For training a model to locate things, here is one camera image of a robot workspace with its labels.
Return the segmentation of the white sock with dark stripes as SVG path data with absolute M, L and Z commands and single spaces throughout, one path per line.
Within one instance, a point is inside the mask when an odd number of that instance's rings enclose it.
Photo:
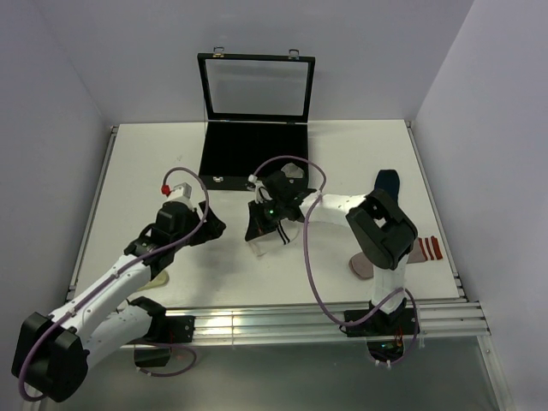
M 252 252 L 260 257 L 289 245 L 299 234 L 300 229 L 297 225 L 291 222 L 280 223 L 273 232 L 251 240 L 248 245 Z

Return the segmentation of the grey sock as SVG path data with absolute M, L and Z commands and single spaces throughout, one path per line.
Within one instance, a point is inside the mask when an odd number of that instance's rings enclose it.
M 289 179 L 301 179 L 305 177 L 305 171 L 294 163 L 287 163 L 281 171 Z

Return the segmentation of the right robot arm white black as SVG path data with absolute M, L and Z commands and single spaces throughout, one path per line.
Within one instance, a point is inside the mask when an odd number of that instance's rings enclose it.
M 406 303 L 413 299 L 405 288 L 405 270 L 418 231 L 388 192 L 375 188 L 369 194 L 325 194 L 321 189 L 300 188 L 282 171 L 262 180 L 251 174 L 248 184 L 253 186 L 256 198 L 248 203 L 245 241 L 267 236 L 283 220 L 301 223 L 307 280 L 324 315 L 343 327 L 362 325 L 370 319 L 372 328 L 382 334 L 392 332 L 399 325 Z M 342 321 L 322 301 L 309 254 L 311 223 L 348 226 L 362 254 L 372 264 L 372 297 L 364 317 Z

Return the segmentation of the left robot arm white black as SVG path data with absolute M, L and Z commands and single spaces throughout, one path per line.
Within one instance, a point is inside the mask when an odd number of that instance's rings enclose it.
M 172 264 L 183 247 L 216 240 L 225 228 L 207 200 L 197 207 L 188 200 L 165 202 L 92 286 L 47 315 L 25 319 L 11 368 L 21 397 L 63 402 L 93 366 L 121 346 L 133 341 L 168 346 L 165 307 L 129 296 Z

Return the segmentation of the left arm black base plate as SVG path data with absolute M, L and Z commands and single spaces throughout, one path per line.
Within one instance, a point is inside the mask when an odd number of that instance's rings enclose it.
M 130 343 L 190 343 L 194 337 L 194 316 L 153 318 L 143 336 L 133 337 Z

